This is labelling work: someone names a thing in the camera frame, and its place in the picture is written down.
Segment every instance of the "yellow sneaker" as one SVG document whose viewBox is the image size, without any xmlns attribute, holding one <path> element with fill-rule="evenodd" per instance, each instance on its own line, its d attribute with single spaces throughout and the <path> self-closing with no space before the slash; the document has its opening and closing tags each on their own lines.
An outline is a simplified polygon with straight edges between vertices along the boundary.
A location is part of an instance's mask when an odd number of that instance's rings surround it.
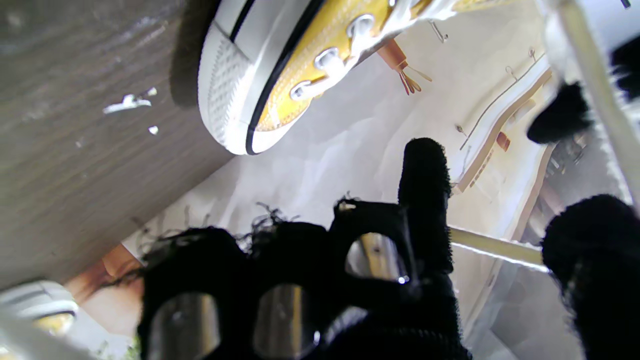
<svg viewBox="0 0 640 360">
<path fill-rule="evenodd" d="M 258 154 L 385 37 L 504 1 L 222 0 L 200 60 L 202 120 L 230 152 Z"/>
</svg>

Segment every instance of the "black fuzzy material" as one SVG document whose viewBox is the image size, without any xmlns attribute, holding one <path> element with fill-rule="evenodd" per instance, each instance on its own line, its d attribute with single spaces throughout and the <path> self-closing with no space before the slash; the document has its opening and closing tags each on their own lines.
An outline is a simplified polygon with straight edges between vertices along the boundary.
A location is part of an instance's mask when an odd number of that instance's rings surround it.
<svg viewBox="0 0 640 360">
<path fill-rule="evenodd" d="M 616 83 L 627 101 L 640 97 L 640 37 L 617 48 L 611 54 Z"/>
<path fill-rule="evenodd" d="M 580 85 L 563 85 L 555 100 L 544 109 L 527 131 L 535 143 L 552 143 L 587 129 L 589 106 L 582 97 Z"/>
<path fill-rule="evenodd" d="M 640 37 L 617 48 L 610 65 L 625 100 L 632 102 L 640 97 Z M 531 124 L 527 137 L 536 143 L 553 143 L 591 126 L 582 91 L 580 83 L 563 84 L 556 99 Z"/>
<path fill-rule="evenodd" d="M 551 221 L 542 245 L 586 357 L 636 358 L 640 220 L 634 210 L 610 195 L 583 200 Z"/>
<path fill-rule="evenodd" d="M 429 138 L 404 148 L 398 203 L 407 208 L 409 233 L 419 272 L 453 271 L 447 202 L 451 184 L 444 149 Z"/>
</svg>

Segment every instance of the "metal ring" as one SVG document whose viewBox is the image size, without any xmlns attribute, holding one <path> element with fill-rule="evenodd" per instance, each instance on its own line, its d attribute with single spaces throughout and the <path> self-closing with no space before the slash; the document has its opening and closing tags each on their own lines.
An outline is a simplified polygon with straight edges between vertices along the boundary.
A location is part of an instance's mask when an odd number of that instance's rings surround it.
<svg viewBox="0 0 640 360">
<path fill-rule="evenodd" d="M 326 66 L 325 64 L 326 57 L 327 56 L 338 57 L 339 55 L 340 55 L 340 52 L 337 47 L 330 47 L 328 49 L 325 49 L 320 54 L 318 54 L 318 56 L 316 56 L 316 59 L 314 60 L 314 66 L 318 70 L 324 70 L 324 67 Z"/>
<path fill-rule="evenodd" d="M 302 97 L 305 93 L 304 87 L 309 85 L 311 85 L 311 81 L 309 80 L 300 81 L 296 86 L 294 86 L 291 89 L 291 92 L 289 92 L 289 96 L 291 97 L 291 100 L 293 101 L 302 100 Z"/>
<path fill-rule="evenodd" d="M 375 19 L 376 18 L 374 18 L 370 13 L 362 14 L 353 19 L 353 21 L 351 21 L 351 24 L 347 26 L 347 36 L 349 38 L 353 38 L 353 30 L 355 29 L 355 26 L 361 22 L 363 22 L 369 28 L 368 30 L 371 30 L 373 28 Z"/>
</svg>

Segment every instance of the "wooden surface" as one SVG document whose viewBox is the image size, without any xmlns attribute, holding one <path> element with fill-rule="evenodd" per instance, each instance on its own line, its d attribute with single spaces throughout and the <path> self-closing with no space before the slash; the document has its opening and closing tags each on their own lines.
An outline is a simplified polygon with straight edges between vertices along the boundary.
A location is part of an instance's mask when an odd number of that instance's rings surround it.
<svg viewBox="0 0 640 360">
<path fill-rule="evenodd" d="M 66 281 L 231 158 L 196 105 L 213 3 L 1 2 L 0 288 Z"/>
</svg>

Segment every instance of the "shoelace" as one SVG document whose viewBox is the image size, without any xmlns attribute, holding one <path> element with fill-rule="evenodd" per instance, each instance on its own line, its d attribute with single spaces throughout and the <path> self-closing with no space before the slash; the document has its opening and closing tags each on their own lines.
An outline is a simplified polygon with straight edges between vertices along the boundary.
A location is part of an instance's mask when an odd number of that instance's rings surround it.
<svg viewBox="0 0 640 360">
<path fill-rule="evenodd" d="M 407 28 L 420 19 L 420 15 L 415 19 L 411 18 L 411 9 L 417 3 L 419 1 L 416 0 L 390 0 L 389 4 L 393 9 L 378 36 L 371 35 L 375 21 L 373 15 L 363 14 L 355 18 L 347 27 L 347 36 L 351 39 L 349 56 L 343 61 L 336 47 L 318 54 L 314 66 L 324 71 L 325 76 L 298 83 L 291 89 L 291 99 L 295 101 L 311 99 L 336 85 L 358 63 L 364 51 L 375 46 L 387 35 Z"/>
</svg>

